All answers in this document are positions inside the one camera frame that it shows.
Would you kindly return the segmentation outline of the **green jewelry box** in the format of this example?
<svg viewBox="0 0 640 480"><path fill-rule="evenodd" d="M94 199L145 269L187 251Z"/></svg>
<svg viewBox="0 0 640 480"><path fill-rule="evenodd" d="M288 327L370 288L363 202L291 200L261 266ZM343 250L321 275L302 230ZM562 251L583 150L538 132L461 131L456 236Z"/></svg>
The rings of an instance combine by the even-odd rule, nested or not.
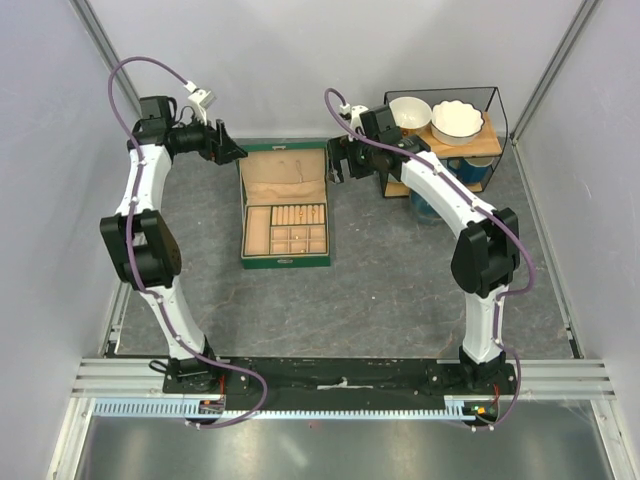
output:
<svg viewBox="0 0 640 480"><path fill-rule="evenodd" d="M242 241L245 208L250 205L325 203L328 212L329 254L326 256L284 256L244 258L249 269L311 268L331 264L328 162L325 142L302 140L258 143L246 147L248 156L237 161L242 198Z"/></svg>

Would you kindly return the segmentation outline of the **green jewelry tray insert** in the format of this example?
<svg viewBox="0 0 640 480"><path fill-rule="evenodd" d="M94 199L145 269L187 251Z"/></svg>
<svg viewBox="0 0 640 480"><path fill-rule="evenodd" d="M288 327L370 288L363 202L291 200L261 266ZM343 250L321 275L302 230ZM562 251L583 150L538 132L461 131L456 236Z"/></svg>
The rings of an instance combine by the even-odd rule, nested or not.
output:
<svg viewBox="0 0 640 480"><path fill-rule="evenodd" d="M292 235L298 229L299 235ZM302 250L309 242L309 249ZM242 256L326 256L329 254L325 203L250 205L245 208Z"/></svg>

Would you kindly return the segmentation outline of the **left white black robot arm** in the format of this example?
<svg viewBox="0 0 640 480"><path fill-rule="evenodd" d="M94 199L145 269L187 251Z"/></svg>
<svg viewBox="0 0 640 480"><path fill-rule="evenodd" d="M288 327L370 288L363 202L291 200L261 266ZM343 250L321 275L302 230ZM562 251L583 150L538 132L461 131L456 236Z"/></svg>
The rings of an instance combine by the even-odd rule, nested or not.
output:
<svg viewBox="0 0 640 480"><path fill-rule="evenodd" d="M99 229L117 276L148 303L161 326L169 346L166 377L208 393L218 385L220 365L187 305L180 285L181 252L161 203L176 155L195 152L224 165L248 153L221 120L180 122L171 97L144 97L140 106L142 117L127 143L131 168L125 193L116 213L102 218Z"/></svg>

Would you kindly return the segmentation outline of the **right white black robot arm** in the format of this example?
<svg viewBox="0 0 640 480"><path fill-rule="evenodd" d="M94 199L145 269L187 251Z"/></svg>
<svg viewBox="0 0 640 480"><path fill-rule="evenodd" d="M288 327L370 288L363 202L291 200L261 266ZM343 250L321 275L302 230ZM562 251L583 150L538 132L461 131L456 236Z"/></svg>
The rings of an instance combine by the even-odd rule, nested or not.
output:
<svg viewBox="0 0 640 480"><path fill-rule="evenodd" d="M349 174L392 176L417 193L452 231L456 244L451 272L465 295L465 336L459 349L458 381L477 394L494 378L509 376L502 341L504 303L522 260L530 258L519 239L517 215L495 209L464 186L420 136L405 136L391 109L328 108L344 130L333 139L332 166L347 161Z"/></svg>

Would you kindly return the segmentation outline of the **white ceramic bowl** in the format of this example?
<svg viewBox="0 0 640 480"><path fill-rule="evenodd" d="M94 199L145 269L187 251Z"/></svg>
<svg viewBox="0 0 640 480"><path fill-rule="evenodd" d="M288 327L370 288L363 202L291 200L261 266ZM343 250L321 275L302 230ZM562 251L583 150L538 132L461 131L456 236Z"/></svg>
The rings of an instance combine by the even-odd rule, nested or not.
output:
<svg viewBox="0 0 640 480"><path fill-rule="evenodd" d="M431 123L432 109L416 97L399 97L389 102L396 125L404 137L420 135Z"/></svg>

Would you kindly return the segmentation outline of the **blue ceramic bowl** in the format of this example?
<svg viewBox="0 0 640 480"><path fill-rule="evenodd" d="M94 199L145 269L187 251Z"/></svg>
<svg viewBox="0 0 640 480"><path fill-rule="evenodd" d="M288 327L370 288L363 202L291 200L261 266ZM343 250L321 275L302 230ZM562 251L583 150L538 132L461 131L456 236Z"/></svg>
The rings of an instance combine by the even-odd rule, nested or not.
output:
<svg viewBox="0 0 640 480"><path fill-rule="evenodd" d="M442 218L435 209L413 190L409 194L409 205L410 211L418 223L434 226L442 222Z"/></svg>

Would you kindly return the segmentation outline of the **white scalloped dish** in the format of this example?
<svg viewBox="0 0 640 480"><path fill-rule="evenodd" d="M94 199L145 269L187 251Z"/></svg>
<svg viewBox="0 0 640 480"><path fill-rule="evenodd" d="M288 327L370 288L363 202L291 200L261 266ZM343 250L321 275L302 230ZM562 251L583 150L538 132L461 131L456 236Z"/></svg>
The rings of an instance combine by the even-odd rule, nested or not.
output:
<svg viewBox="0 0 640 480"><path fill-rule="evenodd" d="M432 108L431 133L449 146L471 143L482 131L484 123L480 110L460 100L442 101Z"/></svg>

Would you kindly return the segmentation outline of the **blue mug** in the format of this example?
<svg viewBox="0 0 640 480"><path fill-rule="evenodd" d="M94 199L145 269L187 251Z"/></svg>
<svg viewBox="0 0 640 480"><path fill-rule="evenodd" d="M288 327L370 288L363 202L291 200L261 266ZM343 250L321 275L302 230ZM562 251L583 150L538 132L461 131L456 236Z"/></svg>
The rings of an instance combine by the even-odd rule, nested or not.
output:
<svg viewBox="0 0 640 480"><path fill-rule="evenodd" d="M465 185L481 182L492 163L492 157L454 157L446 161L447 168Z"/></svg>

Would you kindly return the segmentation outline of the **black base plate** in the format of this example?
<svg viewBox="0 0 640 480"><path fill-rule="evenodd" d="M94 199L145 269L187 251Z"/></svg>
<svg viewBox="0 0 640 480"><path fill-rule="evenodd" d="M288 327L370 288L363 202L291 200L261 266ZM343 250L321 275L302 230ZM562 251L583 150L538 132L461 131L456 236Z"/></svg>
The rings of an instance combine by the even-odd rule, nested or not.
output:
<svg viewBox="0 0 640 480"><path fill-rule="evenodd" d="M513 395L518 378L503 356L477 366L470 361L389 358L229 357L216 381L170 380L166 394L222 396L232 410L436 409L445 398Z"/></svg>

